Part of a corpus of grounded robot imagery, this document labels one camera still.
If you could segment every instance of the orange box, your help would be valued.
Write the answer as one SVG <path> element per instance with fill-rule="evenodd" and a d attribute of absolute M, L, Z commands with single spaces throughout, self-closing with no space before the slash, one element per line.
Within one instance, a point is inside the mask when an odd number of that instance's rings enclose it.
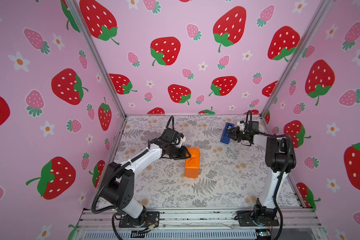
<path fill-rule="evenodd" d="M 185 160 L 185 176 L 197 178 L 200 169 L 200 150 L 198 148 L 188 148 L 191 158 Z"/>

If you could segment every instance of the blue plastic object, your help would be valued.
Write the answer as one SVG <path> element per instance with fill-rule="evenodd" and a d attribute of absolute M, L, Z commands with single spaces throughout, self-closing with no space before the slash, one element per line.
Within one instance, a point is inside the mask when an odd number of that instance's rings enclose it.
<path fill-rule="evenodd" d="M 230 138 L 225 134 L 225 131 L 227 131 L 228 129 L 233 128 L 234 126 L 235 126 L 234 124 L 229 123 L 229 122 L 227 122 L 225 124 L 225 128 L 224 128 L 224 131 L 223 131 L 223 135 L 221 136 L 220 142 L 226 143 L 226 144 L 229 143 Z"/>

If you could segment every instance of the green stem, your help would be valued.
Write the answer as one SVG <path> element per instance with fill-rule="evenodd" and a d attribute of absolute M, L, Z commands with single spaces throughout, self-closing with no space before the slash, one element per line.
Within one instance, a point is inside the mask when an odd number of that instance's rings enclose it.
<path fill-rule="evenodd" d="M 112 39 L 112 41 L 114 41 L 117 45 L 120 45 L 120 43 L 118 43 L 118 42 L 116 42 L 115 40 L 113 40 L 113 38 L 110 38 L 110 39 Z"/>
<path fill-rule="evenodd" d="M 37 178 L 31 179 L 31 180 L 27 181 L 27 182 L 25 183 L 25 185 L 28 186 L 28 184 L 30 184 L 30 183 L 33 182 L 34 180 L 38 180 L 38 179 L 41 179 L 41 177 L 37 177 Z"/>

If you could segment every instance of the black mounting plate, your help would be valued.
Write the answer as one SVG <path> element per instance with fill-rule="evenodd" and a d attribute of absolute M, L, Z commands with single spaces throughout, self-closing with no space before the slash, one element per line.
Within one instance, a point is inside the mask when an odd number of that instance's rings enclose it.
<path fill-rule="evenodd" d="M 145 217 L 148 218 L 151 223 L 155 223 L 155 222 L 158 223 L 160 219 L 160 212 L 146 212 Z M 144 221 L 143 225 L 134 226 L 133 222 L 134 222 L 133 218 L 130 217 L 130 215 L 125 215 L 120 219 L 119 228 L 133 228 L 133 227 L 146 228 L 150 225 L 147 221 Z"/>
<path fill-rule="evenodd" d="M 237 214 L 244 214 L 242 217 L 239 218 L 240 227 L 259 227 L 258 224 L 255 224 L 253 221 L 253 217 L 251 215 L 252 211 L 238 211 Z M 263 226 L 270 227 L 278 226 L 279 221 L 277 219 L 273 219 L 272 221 L 266 220 L 265 217 L 259 217 L 258 219 L 260 222 L 266 222 Z"/>

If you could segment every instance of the strawberry wallpaper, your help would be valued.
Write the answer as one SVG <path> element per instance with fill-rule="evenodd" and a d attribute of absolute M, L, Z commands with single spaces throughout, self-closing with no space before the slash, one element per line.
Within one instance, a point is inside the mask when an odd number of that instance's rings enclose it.
<path fill-rule="evenodd" d="M 261 111 L 320 2 L 76 1 L 127 114 Z"/>
<path fill-rule="evenodd" d="M 330 239 L 360 239 L 360 0 L 334 2 L 270 108 L 291 172 Z"/>
<path fill-rule="evenodd" d="M 72 239 L 120 122 L 65 2 L 0 1 L 0 239 Z"/>

